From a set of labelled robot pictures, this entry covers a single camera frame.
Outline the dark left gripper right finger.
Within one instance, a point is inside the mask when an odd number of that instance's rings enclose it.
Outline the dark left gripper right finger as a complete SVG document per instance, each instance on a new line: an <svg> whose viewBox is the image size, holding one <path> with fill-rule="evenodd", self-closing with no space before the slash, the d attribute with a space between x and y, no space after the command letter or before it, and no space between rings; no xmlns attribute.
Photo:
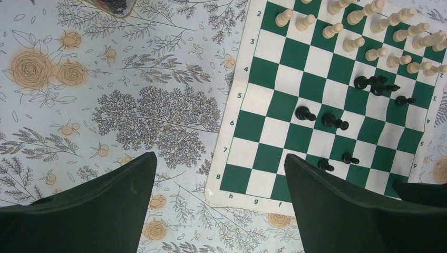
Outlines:
<svg viewBox="0 0 447 253"><path fill-rule="evenodd" d="M306 252L446 252L446 208L363 189L294 154L284 167Z"/></svg>

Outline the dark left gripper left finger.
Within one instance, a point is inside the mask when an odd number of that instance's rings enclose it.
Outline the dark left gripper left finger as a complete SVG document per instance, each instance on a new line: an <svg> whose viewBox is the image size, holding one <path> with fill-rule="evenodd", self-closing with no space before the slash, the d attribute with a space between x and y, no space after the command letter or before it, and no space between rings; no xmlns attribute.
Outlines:
<svg viewBox="0 0 447 253"><path fill-rule="evenodd" d="M154 152L30 205L1 208L1 252L136 252L157 169Z"/></svg>

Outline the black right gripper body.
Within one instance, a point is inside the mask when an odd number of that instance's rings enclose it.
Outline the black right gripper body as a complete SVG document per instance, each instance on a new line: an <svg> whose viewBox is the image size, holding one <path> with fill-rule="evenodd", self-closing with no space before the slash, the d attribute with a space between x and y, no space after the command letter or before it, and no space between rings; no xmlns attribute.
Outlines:
<svg viewBox="0 0 447 253"><path fill-rule="evenodd" d="M393 189L403 201L446 208L446 183L428 184L394 181Z"/></svg>

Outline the black chess pawn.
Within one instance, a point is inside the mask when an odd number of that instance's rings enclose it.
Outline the black chess pawn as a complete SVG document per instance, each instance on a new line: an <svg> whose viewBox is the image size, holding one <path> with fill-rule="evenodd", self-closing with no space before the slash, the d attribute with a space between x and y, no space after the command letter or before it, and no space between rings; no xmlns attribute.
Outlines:
<svg viewBox="0 0 447 253"><path fill-rule="evenodd" d="M342 155L342 161L345 164L359 164L359 159L358 158L354 158L350 153L344 153Z"/></svg>
<svg viewBox="0 0 447 253"><path fill-rule="evenodd" d="M406 104L413 104L415 102L416 102L415 98L407 98L403 95L400 95L395 99L395 104L398 106L404 106Z"/></svg>
<svg viewBox="0 0 447 253"><path fill-rule="evenodd" d="M299 106L296 110L295 110L295 116L301 120L301 121L315 121L316 120L316 115L311 113L309 108L306 106Z"/></svg>
<svg viewBox="0 0 447 253"><path fill-rule="evenodd" d="M326 159L320 159L317 163L317 166L324 171L329 171L329 172L334 171L334 167L332 165L330 165L328 160L326 160Z"/></svg>
<svg viewBox="0 0 447 253"><path fill-rule="evenodd" d="M337 119L332 113L326 113L322 116L322 124L326 127L341 129L342 131L347 130L349 127L349 123L347 121Z"/></svg>

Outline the green white chess board mat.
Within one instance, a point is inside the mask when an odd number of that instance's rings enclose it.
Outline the green white chess board mat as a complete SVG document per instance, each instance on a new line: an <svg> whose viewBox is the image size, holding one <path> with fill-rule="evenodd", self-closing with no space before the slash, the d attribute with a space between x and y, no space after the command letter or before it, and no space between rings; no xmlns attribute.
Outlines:
<svg viewBox="0 0 447 253"><path fill-rule="evenodd" d="M218 135L205 198L211 203L293 215L284 172L288 154L311 164L328 160L330 174L395 198L394 181L417 182L434 130L446 71L410 72L411 64L446 65L445 25L410 11L410 19L375 32L406 10L382 1L352 1L331 15L329 1L251 1ZM395 92L356 89L358 76L383 75ZM403 95L413 104L398 106ZM295 116L299 106L315 121ZM342 131L322 124L332 113ZM359 164L345 164L350 153Z"/></svg>

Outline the black chess piece tall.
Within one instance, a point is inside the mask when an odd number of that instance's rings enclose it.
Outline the black chess piece tall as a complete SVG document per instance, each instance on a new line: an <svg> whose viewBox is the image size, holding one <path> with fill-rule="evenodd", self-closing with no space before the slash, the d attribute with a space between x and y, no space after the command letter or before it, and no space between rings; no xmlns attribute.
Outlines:
<svg viewBox="0 0 447 253"><path fill-rule="evenodd" d="M365 76L358 76L354 79L354 86L356 89L363 90L368 85L370 85L371 87L375 87L377 85L385 84L387 81L388 78L383 75L371 76L369 78Z"/></svg>

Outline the floral tablecloth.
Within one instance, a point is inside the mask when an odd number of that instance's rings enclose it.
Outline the floral tablecloth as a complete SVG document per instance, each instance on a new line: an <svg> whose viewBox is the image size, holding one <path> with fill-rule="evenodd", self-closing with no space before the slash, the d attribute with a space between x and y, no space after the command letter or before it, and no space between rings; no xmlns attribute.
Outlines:
<svg viewBox="0 0 447 253"><path fill-rule="evenodd" d="M136 252L304 252L293 215L205 198L251 1L1 1L1 208L154 152ZM446 28L429 1L384 1ZM417 182L446 182L446 83Z"/></svg>

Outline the gold tin lid left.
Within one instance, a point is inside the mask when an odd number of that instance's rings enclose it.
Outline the gold tin lid left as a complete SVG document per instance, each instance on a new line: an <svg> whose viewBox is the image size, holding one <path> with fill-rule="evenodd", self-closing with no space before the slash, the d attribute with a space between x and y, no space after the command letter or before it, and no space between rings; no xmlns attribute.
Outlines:
<svg viewBox="0 0 447 253"><path fill-rule="evenodd" d="M137 0L85 0L85 2L114 17L125 18L131 14Z"/></svg>

